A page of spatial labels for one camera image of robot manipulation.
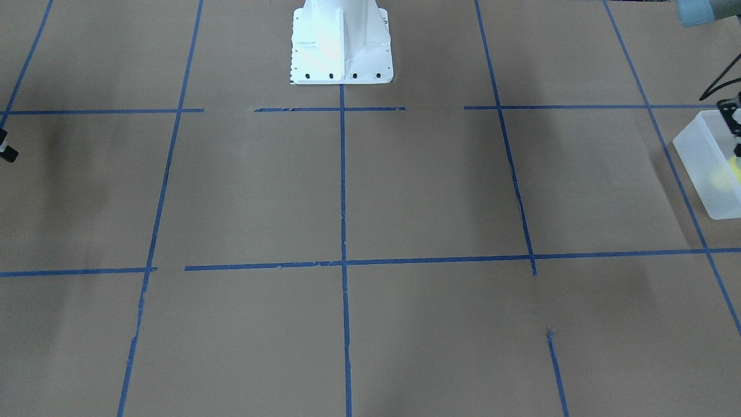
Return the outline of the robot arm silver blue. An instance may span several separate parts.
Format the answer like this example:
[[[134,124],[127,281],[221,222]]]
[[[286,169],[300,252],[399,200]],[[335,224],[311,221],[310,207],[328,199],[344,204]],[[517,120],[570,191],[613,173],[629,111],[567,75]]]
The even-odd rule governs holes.
[[[677,1],[678,20],[684,27],[709,24],[740,15],[740,1]]]

